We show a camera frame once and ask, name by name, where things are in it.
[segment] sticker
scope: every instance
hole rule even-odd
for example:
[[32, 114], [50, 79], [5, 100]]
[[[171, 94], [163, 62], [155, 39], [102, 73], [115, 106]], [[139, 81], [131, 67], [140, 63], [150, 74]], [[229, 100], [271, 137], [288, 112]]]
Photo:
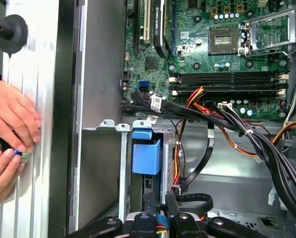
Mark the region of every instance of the sticker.
[[180, 39], [188, 39], [189, 38], [189, 32], [188, 31], [181, 31], [180, 32]]
[[157, 120], [158, 120], [158, 117], [157, 117], [157, 116], [149, 116], [149, 117], [146, 119], [146, 121], [147, 121], [147, 122], [150, 122], [151, 124], [156, 124]]
[[160, 112], [162, 98], [152, 95], [151, 97], [151, 109]]

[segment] hand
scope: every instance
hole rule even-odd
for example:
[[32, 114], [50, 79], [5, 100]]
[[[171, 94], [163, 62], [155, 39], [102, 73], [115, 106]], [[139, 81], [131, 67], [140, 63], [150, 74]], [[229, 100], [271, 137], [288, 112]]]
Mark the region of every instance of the hand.
[[14, 87], [0, 81], [0, 137], [18, 151], [33, 152], [34, 142], [40, 142], [38, 127], [40, 117], [34, 104]]
[[0, 204], [13, 189], [17, 178], [23, 172], [21, 156], [14, 155], [14, 150], [8, 149], [3, 154], [0, 151]]

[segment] motherboard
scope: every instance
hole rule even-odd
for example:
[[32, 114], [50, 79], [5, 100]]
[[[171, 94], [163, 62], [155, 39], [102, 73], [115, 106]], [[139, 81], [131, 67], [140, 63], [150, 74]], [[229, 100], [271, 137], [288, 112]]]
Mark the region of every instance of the motherboard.
[[184, 105], [203, 86], [200, 104], [284, 119], [288, 15], [264, 17], [286, 10], [287, 0], [128, 0], [124, 99], [152, 91]]

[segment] green circuit board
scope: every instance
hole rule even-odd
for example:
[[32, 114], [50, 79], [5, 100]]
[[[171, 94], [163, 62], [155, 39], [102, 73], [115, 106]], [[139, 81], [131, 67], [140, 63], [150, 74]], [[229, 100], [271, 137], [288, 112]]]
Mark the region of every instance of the green circuit board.
[[[134, 9], [135, 1], [128, 0], [127, 8]], [[139, 1], [140, 25], [144, 23], [146, 1]], [[277, 10], [288, 8], [287, 1], [283, 2], [285, 4]], [[189, 74], [275, 70], [287, 72], [289, 62], [283, 55], [273, 55], [272, 58], [271, 56], [245, 58], [237, 54], [236, 42], [233, 43], [236, 38], [240, 37], [237, 30], [239, 23], [267, 14], [270, 14], [270, 7], [267, 1], [262, 0], [169, 0], [166, 11], [166, 30], [171, 28], [173, 43], [169, 46], [172, 48], [170, 50], [172, 54], [167, 59], [159, 57], [152, 41], [141, 42], [138, 52], [135, 52], [134, 18], [128, 17], [125, 71], [128, 71], [130, 76], [128, 88], [124, 91], [124, 98], [129, 100], [131, 92], [138, 91], [141, 81], [149, 81], [149, 90], [166, 96], [171, 101], [184, 104], [185, 98], [173, 97], [169, 90], [169, 74], [173, 72]], [[150, 20], [153, 28], [153, 11]], [[281, 17], [258, 24], [257, 46], [264, 47], [286, 39], [288, 37], [287, 20], [287, 17]], [[226, 34], [229, 38], [224, 37], [224, 31], [229, 32]], [[219, 40], [232, 42], [231, 45], [234, 47], [224, 49], [225, 54], [221, 54], [215, 43], [211, 41], [213, 35], [223, 36]], [[216, 104], [233, 102], [233, 109], [245, 119], [282, 120], [284, 113], [280, 104], [286, 100], [286, 93], [275, 98], [249, 99], [244, 96], [229, 96], [216, 97], [211, 100]], [[244, 108], [247, 111], [251, 110], [252, 115], [244, 114], [242, 112]]]

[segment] blue sata port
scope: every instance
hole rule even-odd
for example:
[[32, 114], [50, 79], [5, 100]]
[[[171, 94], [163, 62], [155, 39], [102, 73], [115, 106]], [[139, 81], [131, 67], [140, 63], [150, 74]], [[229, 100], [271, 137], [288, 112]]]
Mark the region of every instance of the blue sata port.
[[149, 91], [150, 82], [149, 81], [139, 81], [138, 82], [138, 90], [141, 92]]
[[138, 82], [138, 86], [149, 86], [150, 85], [150, 82], [149, 81], [139, 81]]

